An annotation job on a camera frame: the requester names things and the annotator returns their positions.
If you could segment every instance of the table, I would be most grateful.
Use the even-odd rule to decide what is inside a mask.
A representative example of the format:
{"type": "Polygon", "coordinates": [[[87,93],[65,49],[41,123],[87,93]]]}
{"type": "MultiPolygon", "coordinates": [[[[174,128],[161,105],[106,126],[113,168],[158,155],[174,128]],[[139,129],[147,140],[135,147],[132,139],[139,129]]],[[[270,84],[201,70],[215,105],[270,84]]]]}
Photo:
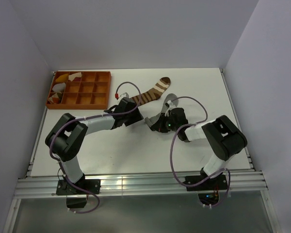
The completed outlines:
{"type": "MultiPolygon", "coordinates": [[[[227,115],[235,124],[236,119],[228,98],[226,87],[218,68],[174,68],[174,69],[114,69],[111,71],[109,107],[116,104],[114,93],[124,81],[135,83],[145,92],[152,88],[161,77],[169,77],[171,85],[158,101],[139,107],[144,117],[160,112],[164,98],[169,93],[178,97],[191,96],[199,100],[209,113],[209,120],[227,115]]],[[[137,95],[137,90],[126,84],[119,94],[128,92],[137,95]]],[[[203,109],[192,100],[179,100],[190,123],[205,117],[203,109]]],[[[50,130],[61,117],[69,112],[74,116],[101,114],[101,110],[47,110],[44,124],[34,155],[31,176],[56,176],[58,164],[49,156],[44,141],[50,130]]],[[[134,174],[170,172],[169,150],[174,133],[152,132],[144,121],[129,127],[100,131],[85,137],[78,160],[85,174],[134,174]]],[[[199,171],[208,161],[212,149],[206,139],[191,143],[176,141],[174,166],[176,171],[199,171]]],[[[229,169],[250,169],[245,151],[241,151],[227,165],[229,169]]]]}

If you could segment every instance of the gray sock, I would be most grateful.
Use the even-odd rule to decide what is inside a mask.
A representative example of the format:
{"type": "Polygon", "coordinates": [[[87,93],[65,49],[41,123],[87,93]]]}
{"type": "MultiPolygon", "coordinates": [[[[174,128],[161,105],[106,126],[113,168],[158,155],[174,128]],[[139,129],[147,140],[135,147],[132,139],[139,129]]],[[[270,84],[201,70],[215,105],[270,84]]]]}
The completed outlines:
{"type": "MultiPolygon", "coordinates": [[[[145,118],[145,123],[151,127],[152,125],[154,125],[160,118],[161,113],[166,113],[168,107],[165,105],[169,100],[174,100],[175,98],[177,98],[177,96],[173,93],[170,93],[166,96],[164,103],[163,103],[163,107],[160,113],[158,113],[156,116],[153,117],[146,117],[145,118]]],[[[177,107],[178,106],[178,100],[173,101],[173,104],[177,107]]]]}

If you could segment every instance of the brown sock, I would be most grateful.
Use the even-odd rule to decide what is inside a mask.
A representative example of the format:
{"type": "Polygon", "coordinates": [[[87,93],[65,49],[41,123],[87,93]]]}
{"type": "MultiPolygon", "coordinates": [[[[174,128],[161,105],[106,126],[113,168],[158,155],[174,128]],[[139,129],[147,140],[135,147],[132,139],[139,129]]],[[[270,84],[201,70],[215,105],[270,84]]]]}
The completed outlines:
{"type": "MultiPolygon", "coordinates": [[[[158,100],[162,94],[169,88],[170,78],[164,77],[161,78],[153,88],[141,94],[141,102],[140,105],[149,103],[153,100],[158,100]]],[[[131,97],[136,103],[139,102],[139,95],[131,97]]]]}

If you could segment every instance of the brown compartment organizer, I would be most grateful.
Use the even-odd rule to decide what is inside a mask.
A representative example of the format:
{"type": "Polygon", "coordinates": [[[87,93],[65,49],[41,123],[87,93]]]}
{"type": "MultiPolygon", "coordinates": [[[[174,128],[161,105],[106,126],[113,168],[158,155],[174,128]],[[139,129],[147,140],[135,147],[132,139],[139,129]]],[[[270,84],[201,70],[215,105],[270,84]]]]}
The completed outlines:
{"type": "Polygon", "coordinates": [[[74,74],[79,71],[57,71],[48,93],[46,103],[49,109],[107,109],[111,73],[109,71],[81,71],[82,77],[75,81],[56,82],[55,80],[63,74],[74,74]],[[52,88],[59,83],[65,83],[63,98],[60,103],[55,104],[49,98],[55,94],[52,88]]]}

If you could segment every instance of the purple cable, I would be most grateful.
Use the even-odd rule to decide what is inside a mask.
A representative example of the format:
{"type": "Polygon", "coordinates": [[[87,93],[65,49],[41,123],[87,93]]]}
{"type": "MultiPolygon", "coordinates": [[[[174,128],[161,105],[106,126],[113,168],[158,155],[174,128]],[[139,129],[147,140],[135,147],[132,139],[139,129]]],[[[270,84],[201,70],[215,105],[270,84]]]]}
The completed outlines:
{"type": "MultiPolygon", "coordinates": [[[[111,114],[106,113],[106,114],[104,114],[104,115],[89,116],[89,117],[87,117],[86,119],[95,119],[95,118],[105,117],[105,116],[119,116],[119,115],[129,114],[129,113],[135,111],[135,110],[138,108],[138,106],[140,105],[140,102],[141,102],[141,92],[140,92],[139,88],[138,88],[135,84],[133,84],[132,82],[123,82],[123,83],[121,83],[121,84],[117,87],[117,89],[116,89],[116,93],[118,92],[119,88],[120,88],[122,85],[126,84],[126,83],[129,83],[129,84],[133,85],[133,86],[138,90],[138,93],[139,93],[139,102],[137,103],[137,105],[136,105],[133,109],[131,109],[130,111],[125,112],[125,113],[111,113],[111,114]]],[[[63,172],[63,174],[64,174],[65,179],[67,180],[67,182],[68,182],[72,187],[74,187],[75,189],[77,189],[77,190],[79,190],[79,191],[82,191],[82,192],[84,192],[84,193],[87,193],[87,194],[89,194],[89,195],[92,195],[92,196],[94,196],[94,197],[97,199],[97,205],[96,205],[94,208],[90,209],[90,210],[87,210],[87,211],[72,211],[72,210],[70,210],[70,211],[72,211],[72,212],[74,212],[74,213],[76,213],[76,214],[86,214],[86,213],[89,213],[89,212],[94,211],[95,209],[98,208],[98,206],[99,206],[99,204],[100,204],[100,199],[99,199],[99,197],[98,197],[96,194],[94,194],[94,193],[92,193],[92,192],[90,192],[90,191],[88,191],[88,190],[82,189],[82,188],[80,188],[80,187],[77,187],[75,184],[72,183],[72,181],[71,181],[71,180],[67,177],[67,175],[66,175],[66,172],[65,172],[65,170],[64,170],[64,167],[63,167],[63,165],[61,164],[61,160],[60,160],[59,158],[56,158],[56,157],[53,155],[53,146],[54,146],[55,140],[56,140],[56,138],[58,137],[58,135],[59,135],[59,134],[60,134],[60,133],[61,133],[61,132],[62,132],[62,131],[63,131],[63,130],[68,126],[68,125],[70,125],[70,124],[72,124],[72,123],[74,123],[74,122],[77,122],[77,121],[83,121],[83,120],[85,120],[85,119],[82,117],[82,118],[78,118],[78,119],[71,120],[71,121],[67,122],[65,125],[63,125],[63,126],[59,129],[59,131],[57,131],[57,133],[56,133],[55,136],[53,137],[53,139],[52,139],[52,141],[51,141],[51,143],[50,143],[50,146],[49,146],[49,155],[51,156],[52,159],[55,159],[56,161],[58,161],[59,167],[62,169],[62,172],[63,172]]]]}
{"type": "Polygon", "coordinates": [[[196,100],[196,99],[194,99],[194,98],[192,98],[192,97],[189,97],[189,96],[182,96],[182,97],[175,98],[174,100],[172,100],[172,102],[175,101],[175,100],[178,100],[178,99],[183,99],[183,98],[191,99],[191,100],[194,100],[195,102],[197,102],[197,103],[198,103],[198,104],[199,104],[199,105],[204,109],[205,114],[206,114],[206,117],[205,117],[204,120],[202,120],[202,121],[198,121],[198,122],[196,122],[195,124],[185,124],[185,125],[182,125],[182,126],[180,126],[180,127],[178,128],[178,130],[176,131],[176,133],[175,133],[175,135],[174,135],[174,137],[173,137],[173,140],[172,140],[172,142],[171,142],[170,153],[169,153],[169,160],[170,160],[171,171],[172,171],[172,173],[173,173],[174,178],[176,179],[176,181],[177,181],[180,185],[182,185],[182,186],[184,186],[184,187],[196,187],[196,186],[202,184],[203,182],[207,181],[208,179],[210,179],[212,176],[214,176],[214,175],[216,175],[216,174],[219,174],[219,173],[221,173],[221,172],[223,172],[223,171],[227,171],[227,172],[228,172],[228,184],[227,184],[227,190],[226,190],[224,196],[221,198],[221,200],[220,200],[218,203],[212,205],[212,207],[215,207],[215,206],[219,205],[219,204],[220,204],[220,203],[221,203],[221,202],[222,202],[222,201],[227,197],[228,192],[229,192],[230,181],[231,181],[231,174],[230,174],[230,171],[229,171],[227,168],[222,168],[222,169],[220,169],[220,170],[218,170],[218,171],[212,173],[211,175],[207,176],[206,178],[202,179],[200,182],[195,183],[195,184],[185,184],[185,183],[181,182],[181,180],[177,177],[176,172],[175,172],[175,169],[174,169],[174,164],[173,164],[173,149],[174,149],[174,144],[175,144],[176,137],[177,137],[178,133],[180,132],[180,130],[181,130],[182,128],[184,128],[184,127],[187,127],[187,126],[193,126],[193,125],[197,125],[197,124],[200,124],[200,123],[206,122],[207,119],[208,119],[208,112],[207,112],[206,108],[202,105],[201,102],[199,102],[198,100],[196,100]]]}

